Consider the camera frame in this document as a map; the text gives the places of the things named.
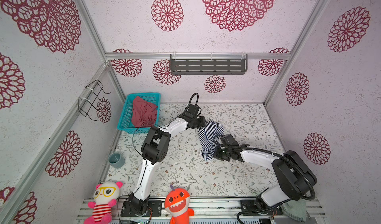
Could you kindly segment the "blue white striped tank top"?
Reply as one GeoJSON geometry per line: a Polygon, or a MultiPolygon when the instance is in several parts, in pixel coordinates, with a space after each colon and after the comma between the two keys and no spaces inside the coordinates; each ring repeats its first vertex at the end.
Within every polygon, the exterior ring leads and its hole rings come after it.
{"type": "Polygon", "coordinates": [[[217,137],[224,135],[224,127],[222,124],[210,120],[204,127],[199,127],[197,131],[201,144],[199,154],[201,154],[205,161],[209,161],[213,159],[213,155],[217,147],[216,143],[220,143],[217,140],[217,137]]]}

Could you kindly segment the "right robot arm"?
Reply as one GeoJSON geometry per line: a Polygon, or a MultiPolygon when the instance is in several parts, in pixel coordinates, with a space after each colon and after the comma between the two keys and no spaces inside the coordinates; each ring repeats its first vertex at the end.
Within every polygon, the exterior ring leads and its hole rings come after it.
{"type": "Polygon", "coordinates": [[[216,135],[214,157],[222,161],[237,160],[256,164],[274,172],[277,184],[256,198],[257,210],[276,208],[291,200],[314,200],[317,178],[295,151],[279,154],[239,144],[231,134],[216,135]]]}

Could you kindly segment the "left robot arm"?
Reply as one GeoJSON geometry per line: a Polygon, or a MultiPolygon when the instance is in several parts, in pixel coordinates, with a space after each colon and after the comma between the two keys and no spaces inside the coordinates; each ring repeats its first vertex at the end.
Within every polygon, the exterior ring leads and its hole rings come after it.
{"type": "Polygon", "coordinates": [[[168,153],[171,137],[187,129],[204,126],[206,126],[206,119],[201,115],[201,108],[196,104],[189,104],[166,127],[153,126],[150,128],[141,148],[142,167],[140,176],[134,191],[127,199],[127,203],[133,212],[137,215],[146,213],[152,179],[158,165],[168,153]]]}

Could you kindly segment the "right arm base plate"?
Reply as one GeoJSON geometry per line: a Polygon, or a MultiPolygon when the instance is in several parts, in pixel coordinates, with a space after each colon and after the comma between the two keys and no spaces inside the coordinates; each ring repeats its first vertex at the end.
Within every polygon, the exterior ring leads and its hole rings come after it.
{"type": "Polygon", "coordinates": [[[277,216],[283,214],[280,207],[270,210],[269,206],[256,199],[242,199],[239,202],[244,216],[277,216]]]}

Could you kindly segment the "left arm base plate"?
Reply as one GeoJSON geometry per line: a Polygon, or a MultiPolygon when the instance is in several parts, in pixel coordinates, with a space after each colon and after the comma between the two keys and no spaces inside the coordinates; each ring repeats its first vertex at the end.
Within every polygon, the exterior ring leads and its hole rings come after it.
{"type": "Polygon", "coordinates": [[[125,200],[121,209],[121,217],[159,217],[162,213],[163,201],[129,201],[125,200]]]}

